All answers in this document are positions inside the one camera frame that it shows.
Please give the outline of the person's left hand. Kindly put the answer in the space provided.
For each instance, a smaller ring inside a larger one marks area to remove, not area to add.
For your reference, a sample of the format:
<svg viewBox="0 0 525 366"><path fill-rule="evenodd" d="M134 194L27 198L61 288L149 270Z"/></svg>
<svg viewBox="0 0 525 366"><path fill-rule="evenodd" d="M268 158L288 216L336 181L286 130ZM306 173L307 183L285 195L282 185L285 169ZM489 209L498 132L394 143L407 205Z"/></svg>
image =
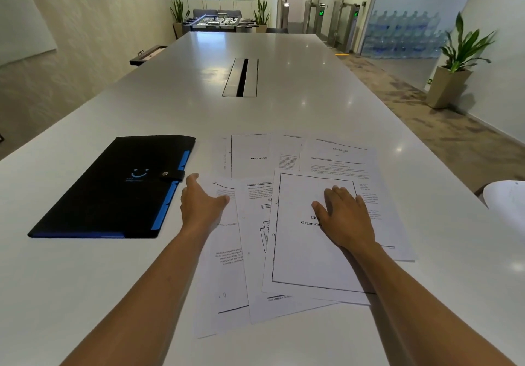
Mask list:
<svg viewBox="0 0 525 366"><path fill-rule="evenodd" d="M186 178L186 187L181 194L181 231L201 238L208 237L220 222L220 217L212 214L212 196L208 195L198 183L198 173Z"/></svg>

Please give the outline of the person's right hand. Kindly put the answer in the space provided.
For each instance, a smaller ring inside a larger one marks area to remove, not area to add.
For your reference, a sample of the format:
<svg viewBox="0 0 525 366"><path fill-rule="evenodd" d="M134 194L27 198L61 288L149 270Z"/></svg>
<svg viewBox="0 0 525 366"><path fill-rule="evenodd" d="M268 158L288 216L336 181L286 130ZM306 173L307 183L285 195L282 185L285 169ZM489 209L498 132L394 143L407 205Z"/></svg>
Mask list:
<svg viewBox="0 0 525 366"><path fill-rule="evenodd" d="M365 254L377 246L371 219L362 218L356 196L345 188L345 209L333 209L333 187L324 191L324 207L330 214L328 226L320 226L325 235L338 247L355 257Z"/></svg>

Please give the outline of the bordered title paper sheet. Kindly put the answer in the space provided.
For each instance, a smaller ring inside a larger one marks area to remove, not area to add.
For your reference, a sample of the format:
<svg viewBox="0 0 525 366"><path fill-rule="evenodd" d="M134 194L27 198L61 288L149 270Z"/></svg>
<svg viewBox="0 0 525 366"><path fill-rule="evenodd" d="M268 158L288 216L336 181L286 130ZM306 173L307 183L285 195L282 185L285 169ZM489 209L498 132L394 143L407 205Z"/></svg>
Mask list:
<svg viewBox="0 0 525 366"><path fill-rule="evenodd" d="M275 170L263 291L322 302L370 303L375 290L362 271L362 257L376 260L376 253L386 252L378 242L365 251L358 245L358 259L351 260L345 248L326 236L311 204L326 208L325 189L334 185L358 194L355 177Z"/></svg>

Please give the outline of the person's right forearm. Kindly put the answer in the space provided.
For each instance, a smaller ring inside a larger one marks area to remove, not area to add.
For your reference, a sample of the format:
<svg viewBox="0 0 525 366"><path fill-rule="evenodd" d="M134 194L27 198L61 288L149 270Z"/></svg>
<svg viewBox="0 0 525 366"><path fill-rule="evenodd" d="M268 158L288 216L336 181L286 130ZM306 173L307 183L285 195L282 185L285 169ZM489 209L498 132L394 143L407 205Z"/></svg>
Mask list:
<svg viewBox="0 0 525 366"><path fill-rule="evenodd" d="M415 366L516 366L377 243L341 247L363 269Z"/></svg>

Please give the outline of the person's left forearm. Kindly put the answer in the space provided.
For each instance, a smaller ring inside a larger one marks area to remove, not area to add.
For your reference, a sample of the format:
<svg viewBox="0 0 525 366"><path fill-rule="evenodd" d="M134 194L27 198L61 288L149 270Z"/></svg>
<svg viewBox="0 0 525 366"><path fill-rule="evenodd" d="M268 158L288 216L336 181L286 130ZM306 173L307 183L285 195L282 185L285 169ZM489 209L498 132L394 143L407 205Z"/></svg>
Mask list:
<svg viewBox="0 0 525 366"><path fill-rule="evenodd" d="M60 366L161 366L211 230L183 227Z"/></svg>

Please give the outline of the spread of printed paper pages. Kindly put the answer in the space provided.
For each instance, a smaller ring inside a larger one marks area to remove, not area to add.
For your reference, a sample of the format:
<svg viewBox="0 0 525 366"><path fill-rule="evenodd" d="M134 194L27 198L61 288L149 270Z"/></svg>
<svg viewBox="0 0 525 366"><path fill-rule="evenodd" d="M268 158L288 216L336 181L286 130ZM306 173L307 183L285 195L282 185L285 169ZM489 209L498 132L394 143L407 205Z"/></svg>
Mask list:
<svg viewBox="0 0 525 366"><path fill-rule="evenodd" d="M232 134L220 149L220 177L203 186L212 196L230 196L230 202L202 256L198 338L336 304L262 290L275 170L357 178L376 241L394 260L416 259L373 149L277 133Z"/></svg>

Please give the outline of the black and blue document folder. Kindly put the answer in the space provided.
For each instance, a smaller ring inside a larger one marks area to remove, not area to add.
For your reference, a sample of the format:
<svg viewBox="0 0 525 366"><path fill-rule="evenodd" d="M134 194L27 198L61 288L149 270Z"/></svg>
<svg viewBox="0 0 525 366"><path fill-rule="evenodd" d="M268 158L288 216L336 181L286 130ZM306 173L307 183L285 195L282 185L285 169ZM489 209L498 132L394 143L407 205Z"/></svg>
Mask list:
<svg viewBox="0 0 525 366"><path fill-rule="evenodd" d="M196 138L115 138L28 233L30 238L157 238Z"/></svg>

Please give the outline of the white chair back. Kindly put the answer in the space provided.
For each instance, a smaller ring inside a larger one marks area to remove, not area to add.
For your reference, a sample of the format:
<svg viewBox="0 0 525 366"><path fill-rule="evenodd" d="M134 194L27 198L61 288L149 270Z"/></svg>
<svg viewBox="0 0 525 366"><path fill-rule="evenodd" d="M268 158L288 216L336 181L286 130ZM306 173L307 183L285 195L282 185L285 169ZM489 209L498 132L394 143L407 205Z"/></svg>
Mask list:
<svg viewBox="0 0 525 366"><path fill-rule="evenodd" d="M525 181L498 181L482 191L489 210L525 237Z"/></svg>

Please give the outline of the black side desk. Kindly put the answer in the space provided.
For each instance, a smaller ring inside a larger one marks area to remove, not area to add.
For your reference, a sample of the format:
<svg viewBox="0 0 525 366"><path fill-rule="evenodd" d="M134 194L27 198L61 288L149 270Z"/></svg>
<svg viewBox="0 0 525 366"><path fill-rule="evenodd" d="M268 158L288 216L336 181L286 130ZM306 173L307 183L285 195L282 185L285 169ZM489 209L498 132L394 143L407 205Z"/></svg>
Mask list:
<svg viewBox="0 0 525 366"><path fill-rule="evenodd" d="M167 48L166 45L156 45L148 49L147 51L142 50L137 54L136 57L134 57L133 59L129 61L129 64L131 66L141 66L142 64L152 59L153 57L158 55L161 51L163 51L166 48Z"/></svg>

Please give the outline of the tall plant in beige planter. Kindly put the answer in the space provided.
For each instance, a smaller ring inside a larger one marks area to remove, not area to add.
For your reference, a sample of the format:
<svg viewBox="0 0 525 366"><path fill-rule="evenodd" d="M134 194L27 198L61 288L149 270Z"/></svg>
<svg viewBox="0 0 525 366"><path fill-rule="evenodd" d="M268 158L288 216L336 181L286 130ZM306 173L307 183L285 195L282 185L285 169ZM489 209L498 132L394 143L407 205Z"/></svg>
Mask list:
<svg viewBox="0 0 525 366"><path fill-rule="evenodd" d="M455 21L457 39L446 32L447 43L441 46L445 63L436 68L427 92L426 104L434 110L446 109L458 100L466 89L466 82L472 74L471 68L480 61L488 64L491 60L482 57L482 52L495 42L495 31L480 37L480 30L465 32L463 16L458 12Z"/></svg>

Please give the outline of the foosball table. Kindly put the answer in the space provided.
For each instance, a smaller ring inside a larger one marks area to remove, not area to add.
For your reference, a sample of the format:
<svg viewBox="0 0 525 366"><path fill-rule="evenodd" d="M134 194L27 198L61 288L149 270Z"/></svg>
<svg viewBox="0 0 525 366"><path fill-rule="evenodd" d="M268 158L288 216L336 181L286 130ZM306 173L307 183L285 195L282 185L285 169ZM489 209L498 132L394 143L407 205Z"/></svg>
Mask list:
<svg viewBox="0 0 525 366"><path fill-rule="evenodd" d="M255 20L230 16L225 13L190 18L182 23L182 34L188 32L254 32L259 25Z"/></svg>

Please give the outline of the grey sofa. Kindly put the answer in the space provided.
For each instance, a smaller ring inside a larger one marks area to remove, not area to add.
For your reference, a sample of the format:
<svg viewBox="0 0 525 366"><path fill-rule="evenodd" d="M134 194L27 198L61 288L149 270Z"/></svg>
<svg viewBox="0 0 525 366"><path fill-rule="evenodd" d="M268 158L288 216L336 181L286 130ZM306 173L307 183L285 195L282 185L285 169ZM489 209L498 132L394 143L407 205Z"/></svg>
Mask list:
<svg viewBox="0 0 525 366"><path fill-rule="evenodd" d="M228 17L242 17L241 11L239 10L193 9L194 18L200 18L202 16L219 16L221 14Z"/></svg>

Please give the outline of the snake plant in pot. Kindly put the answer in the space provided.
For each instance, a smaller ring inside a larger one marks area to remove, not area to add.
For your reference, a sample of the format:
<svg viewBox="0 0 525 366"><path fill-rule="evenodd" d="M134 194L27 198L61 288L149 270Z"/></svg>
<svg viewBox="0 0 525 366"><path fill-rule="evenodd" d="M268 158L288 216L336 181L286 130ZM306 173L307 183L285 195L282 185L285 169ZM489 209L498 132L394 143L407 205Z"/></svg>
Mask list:
<svg viewBox="0 0 525 366"><path fill-rule="evenodd" d="M270 13L267 11L268 0L257 0L257 9L254 10L256 33L266 33Z"/></svg>
<svg viewBox="0 0 525 366"><path fill-rule="evenodd" d="M173 17L173 29L178 40L183 35L183 23L186 19L184 14L183 0L172 0L170 11Z"/></svg>

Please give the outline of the white low cabinet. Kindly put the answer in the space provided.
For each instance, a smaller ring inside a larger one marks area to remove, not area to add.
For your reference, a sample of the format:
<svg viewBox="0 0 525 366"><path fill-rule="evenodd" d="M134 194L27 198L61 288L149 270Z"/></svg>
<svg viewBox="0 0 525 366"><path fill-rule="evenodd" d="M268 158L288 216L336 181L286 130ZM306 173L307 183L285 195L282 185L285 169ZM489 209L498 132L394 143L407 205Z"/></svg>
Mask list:
<svg viewBox="0 0 525 366"><path fill-rule="evenodd" d="M251 16L257 9L256 0L183 0L183 4L190 13L194 9L239 10L243 16Z"/></svg>

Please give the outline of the white wall board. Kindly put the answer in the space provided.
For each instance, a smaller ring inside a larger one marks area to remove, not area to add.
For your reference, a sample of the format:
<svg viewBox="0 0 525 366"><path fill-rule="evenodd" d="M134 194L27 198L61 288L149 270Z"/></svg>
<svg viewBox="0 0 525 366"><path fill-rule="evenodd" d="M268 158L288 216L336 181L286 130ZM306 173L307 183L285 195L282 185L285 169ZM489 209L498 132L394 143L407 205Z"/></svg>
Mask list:
<svg viewBox="0 0 525 366"><path fill-rule="evenodd" d="M33 0L0 0L0 66L56 49Z"/></svg>

